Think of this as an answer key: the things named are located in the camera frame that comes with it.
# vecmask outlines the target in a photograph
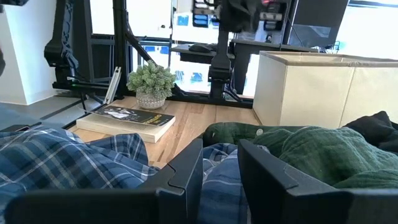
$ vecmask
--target potted plant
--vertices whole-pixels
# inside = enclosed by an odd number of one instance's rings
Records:
[[[166,97],[172,95],[175,75],[169,68],[148,61],[148,65],[139,66],[136,72],[129,74],[127,88],[137,93],[138,105],[153,110],[163,106]]]

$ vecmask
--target beige storage box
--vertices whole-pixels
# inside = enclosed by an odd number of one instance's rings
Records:
[[[398,121],[398,61],[260,52],[253,109],[266,126],[338,128],[382,110]]]

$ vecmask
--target desk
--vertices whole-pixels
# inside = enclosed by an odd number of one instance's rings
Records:
[[[141,110],[135,97],[126,96],[125,99],[117,100],[112,105]],[[241,122],[259,125],[252,109],[166,101],[163,107],[154,111],[175,116],[173,126],[157,143],[145,142],[149,164],[158,167],[166,165],[213,123]],[[69,131],[77,134],[84,142],[109,137],[106,134],[78,129],[76,126]]]
[[[270,44],[253,40],[233,39],[235,43],[235,67],[234,67],[234,83],[237,94],[243,94],[244,82],[251,54],[259,54],[261,50],[279,51],[279,44]],[[282,45],[281,51],[285,52],[318,52],[317,49],[306,47],[296,47],[291,45]]]
[[[216,56],[216,52],[210,53],[201,53],[201,52],[192,52],[189,50],[189,46],[191,44],[183,44],[177,47],[171,48],[172,52],[180,53],[180,60],[183,62],[194,62],[194,63],[205,63],[211,64],[211,60],[214,56]],[[231,60],[231,66],[233,67],[233,63],[235,61],[235,55],[227,54],[228,58]]]

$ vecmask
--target book cover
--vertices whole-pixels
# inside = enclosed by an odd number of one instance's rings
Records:
[[[92,111],[91,113],[105,116],[107,118],[113,118],[119,121],[147,124],[152,126],[163,126],[174,118],[172,115],[134,110],[119,106],[107,106],[105,108]]]

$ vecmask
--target black desk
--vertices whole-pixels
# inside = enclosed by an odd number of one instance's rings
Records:
[[[172,52],[180,53],[180,60],[183,62],[194,62],[194,63],[205,63],[211,64],[211,60],[214,56],[216,56],[216,52],[210,53],[200,53],[200,52],[192,52],[189,50],[190,44],[183,44],[177,47],[171,48]],[[231,60],[231,66],[233,67],[235,61],[235,55],[228,54],[228,58]]]
[[[307,47],[296,47],[291,45],[282,45],[280,49],[279,44],[263,43],[252,40],[233,39],[235,43],[235,67],[234,67],[234,83],[236,93],[242,95],[244,89],[244,82],[246,80],[246,73],[251,54],[259,54],[261,50],[266,51],[283,51],[283,52],[318,52],[317,49]]]

